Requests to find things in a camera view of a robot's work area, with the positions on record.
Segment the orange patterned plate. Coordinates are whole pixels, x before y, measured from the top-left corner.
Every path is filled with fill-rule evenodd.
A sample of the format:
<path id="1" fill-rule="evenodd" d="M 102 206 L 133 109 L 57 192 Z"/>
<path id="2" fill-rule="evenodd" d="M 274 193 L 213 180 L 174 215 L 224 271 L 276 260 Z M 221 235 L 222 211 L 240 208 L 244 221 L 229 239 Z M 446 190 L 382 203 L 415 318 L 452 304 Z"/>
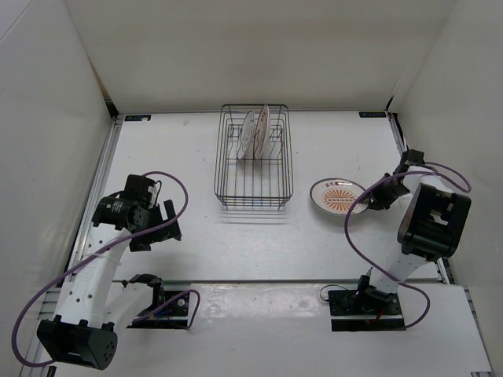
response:
<path id="1" fill-rule="evenodd" d="M 310 200 L 328 214 L 346 216 L 355 200 L 365 191 L 360 184 L 345 178 L 324 178 L 310 188 Z"/>
<path id="2" fill-rule="evenodd" d="M 270 108 L 267 104 L 263 105 L 255 129 L 255 139 L 253 144 L 253 158 L 260 159 L 263 153 L 266 136 L 270 126 Z"/>

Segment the grey wire dish rack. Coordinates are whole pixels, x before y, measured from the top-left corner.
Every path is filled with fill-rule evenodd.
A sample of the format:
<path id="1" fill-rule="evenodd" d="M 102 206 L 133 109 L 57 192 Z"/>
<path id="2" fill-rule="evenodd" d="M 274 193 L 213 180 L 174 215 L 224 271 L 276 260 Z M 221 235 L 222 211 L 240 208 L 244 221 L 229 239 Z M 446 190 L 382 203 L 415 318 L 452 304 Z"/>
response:
<path id="1" fill-rule="evenodd" d="M 292 138 L 285 104 L 224 104 L 214 194 L 227 210 L 282 209 L 292 198 Z"/>

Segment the white plate grey pattern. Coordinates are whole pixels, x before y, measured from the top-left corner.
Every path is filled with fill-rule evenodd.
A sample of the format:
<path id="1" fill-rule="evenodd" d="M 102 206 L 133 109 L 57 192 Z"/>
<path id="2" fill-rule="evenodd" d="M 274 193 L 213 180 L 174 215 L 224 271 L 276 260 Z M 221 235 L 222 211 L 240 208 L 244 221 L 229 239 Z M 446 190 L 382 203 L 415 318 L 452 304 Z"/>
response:
<path id="1" fill-rule="evenodd" d="M 255 113 L 249 111 L 245 116 L 238 140 L 237 158 L 243 159 L 252 145 L 253 134 L 255 130 Z"/>

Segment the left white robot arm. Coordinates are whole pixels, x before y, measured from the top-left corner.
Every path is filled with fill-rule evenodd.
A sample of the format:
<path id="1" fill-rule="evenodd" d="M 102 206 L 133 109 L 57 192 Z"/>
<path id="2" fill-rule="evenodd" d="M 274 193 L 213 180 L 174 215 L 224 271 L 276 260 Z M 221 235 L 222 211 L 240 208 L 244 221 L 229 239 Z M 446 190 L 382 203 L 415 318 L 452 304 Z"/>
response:
<path id="1" fill-rule="evenodd" d="M 163 281 L 147 273 L 125 280 L 123 293 L 107 300 L 125 250 L 149 251 L 154 243 L 182 238 L 172 201 L 157 203 L 160 187 L 149 174 L 131 174 L 123 190 L 99 201 L 85 264 L 74 272 L 54 318 L 37 329 L 54 361 L 104 370 L 115 356 L 119 332 L 137 317 L 162 310 Z"/>

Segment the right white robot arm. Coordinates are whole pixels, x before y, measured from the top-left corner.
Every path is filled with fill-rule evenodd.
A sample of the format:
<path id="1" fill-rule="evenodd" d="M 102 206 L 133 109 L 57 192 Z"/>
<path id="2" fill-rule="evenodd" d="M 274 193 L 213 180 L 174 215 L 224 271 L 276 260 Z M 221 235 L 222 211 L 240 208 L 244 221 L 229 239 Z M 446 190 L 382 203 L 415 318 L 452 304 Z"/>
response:
<path id="1" fill-rule="evenodd" d="M 358 281 L 353 294 L 357 311 L 374 312 L 381 302 L 395 299 L 398 286 L 418 268 L 455 253 L 472 204 L 466 196 L 470 191 L 470 186 L 459 193 L 447 188 L 424 161 L 424 153 L 411 149 L 402 153 L 392 174 L 362 194 L 370 210 L 388 210 L 398 198 L 413 197 L 398 227 L 399 250 L 382 267 L 372 263 Z"/>

